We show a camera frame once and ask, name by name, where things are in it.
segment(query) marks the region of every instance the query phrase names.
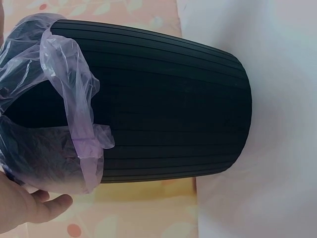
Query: hand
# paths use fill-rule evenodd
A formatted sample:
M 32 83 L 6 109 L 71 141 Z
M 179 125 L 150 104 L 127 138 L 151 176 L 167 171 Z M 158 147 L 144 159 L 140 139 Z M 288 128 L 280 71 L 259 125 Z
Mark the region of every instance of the hand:
M 26 222 L 48 222 L 65 212 L 73 203 L 69 195 L 48 201 L 45 191 L 29 194 L 0 172 L 0 234 Z

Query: patterned surface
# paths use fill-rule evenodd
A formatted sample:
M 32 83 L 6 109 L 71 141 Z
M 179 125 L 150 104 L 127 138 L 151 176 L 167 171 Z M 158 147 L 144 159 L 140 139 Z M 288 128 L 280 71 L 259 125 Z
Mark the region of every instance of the patterned surface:
M 176 0 L 4 0 L 3 3 L 5 35 L 26 15 L 58 12 L 70 19 L 181 36 Z M 191 178 L 102 184 L 93 194 L 75 196 L 71 209 L 54 221 L 22 225 L 0 238 L 196 238 L 194 184 Z
M 127 25 L 181 36 L 176 0 L 3 0 L 5 32 L 24 16 L 60 13 L 69 19 Z

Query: clear plastic bag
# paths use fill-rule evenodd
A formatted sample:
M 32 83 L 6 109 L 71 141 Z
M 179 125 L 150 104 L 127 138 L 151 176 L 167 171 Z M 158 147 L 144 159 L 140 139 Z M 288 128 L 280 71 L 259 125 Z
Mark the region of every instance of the clear plastic bag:
M 0 162 L 19 183 L 87 193 L 100 183 L 103 149 L 112 148 L 114 140 L 109 126 L 93 124 L 90 102 L 100 83 L 78 44 L 50 31 L 59 19 L 50 13 L 22 19 L 1 49 Z M 14 100 L 46 80 L 64 100 L 68 127 L 27 129 L 3 115 Z

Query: white background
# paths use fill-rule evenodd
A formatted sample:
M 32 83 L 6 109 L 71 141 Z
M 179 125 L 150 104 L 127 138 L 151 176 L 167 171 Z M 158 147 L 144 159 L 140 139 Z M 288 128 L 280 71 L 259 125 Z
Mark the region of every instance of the white background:
M 197 179 L 200 238 L 317 237 L 317 1 L 178 1 L 183 37 L 233 53 L 253 97 L 238 161 Z

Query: black trash can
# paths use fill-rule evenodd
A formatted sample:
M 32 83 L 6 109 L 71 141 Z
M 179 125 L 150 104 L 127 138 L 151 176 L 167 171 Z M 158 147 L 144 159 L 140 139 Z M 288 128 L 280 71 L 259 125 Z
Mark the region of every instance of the black trash can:
M 239 157 L 251 124 L 246 72 L 233 55 L 135 28 L 60 20 L 52 33 L 74 39 L 100 80 L 95 123 L 110 125 L 102 182 L 220 173 Z M 60 95 L 46 81 L 5 113 L 31 128 L 67 125 Z

